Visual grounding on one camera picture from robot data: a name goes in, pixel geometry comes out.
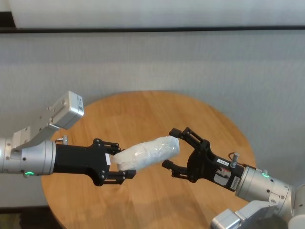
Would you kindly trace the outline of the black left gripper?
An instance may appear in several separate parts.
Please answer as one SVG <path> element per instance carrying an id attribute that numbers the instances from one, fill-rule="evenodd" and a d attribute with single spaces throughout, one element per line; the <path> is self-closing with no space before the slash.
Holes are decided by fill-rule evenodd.
<path id="1" fill-rule="evenodd" d="M 118 143 L 94 139 L 90 146 L 56 145 L 53 172 L 89 176 L 94 185 L 121 185 L 133 179 L 136 170 L 109 171 L 106 154 L 116 155 L 123 151 Z"/>

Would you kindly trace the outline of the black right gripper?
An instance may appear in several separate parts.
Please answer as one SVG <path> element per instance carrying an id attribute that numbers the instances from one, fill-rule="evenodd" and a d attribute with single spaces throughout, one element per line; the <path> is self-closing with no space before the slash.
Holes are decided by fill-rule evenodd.
<path id="1" fill-rule="evenodd" d="M 185 141 L 194 148 L 187 167 L 176 165 L 170 160 L 162 162 L 162 167 L 170 170 L 172 177 L 193 183 L 199 179 L 206 179 L 230 191 L 236 190 L 244 172 L 242 166 L 231 167 L 228 160 L 212 152 L 209 141 L 203 140 L 189 127 L 183 131 L 173 128 L 169 135 Z"/>

